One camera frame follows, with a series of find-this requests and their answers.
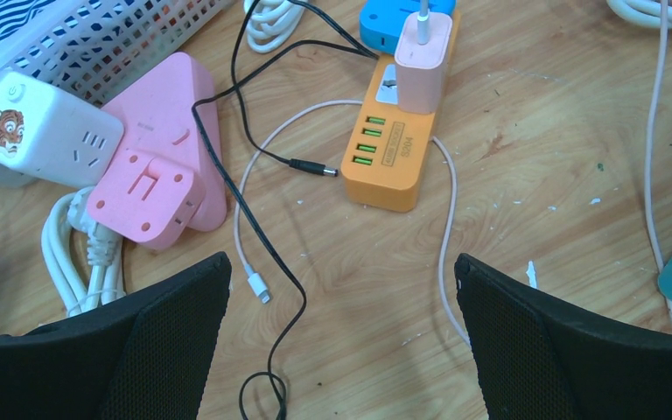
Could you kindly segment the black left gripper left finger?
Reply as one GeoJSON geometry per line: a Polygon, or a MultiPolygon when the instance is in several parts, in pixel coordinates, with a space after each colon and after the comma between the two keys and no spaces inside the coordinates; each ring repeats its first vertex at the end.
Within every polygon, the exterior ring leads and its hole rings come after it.
{"type": "Polygon", "coordinates": [[[0,419],[194,419],[230,278],[219,252],[100,308],[0,335],[0,419]]]}

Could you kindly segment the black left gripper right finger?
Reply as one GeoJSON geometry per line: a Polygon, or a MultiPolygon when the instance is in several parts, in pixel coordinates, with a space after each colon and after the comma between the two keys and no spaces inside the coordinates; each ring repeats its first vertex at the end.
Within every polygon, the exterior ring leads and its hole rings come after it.
{"type": "Polygon", "coordinates": [[[672,419],[672,335],[587,311],[463,253],[458,305],[492,419],[672,419]]]}

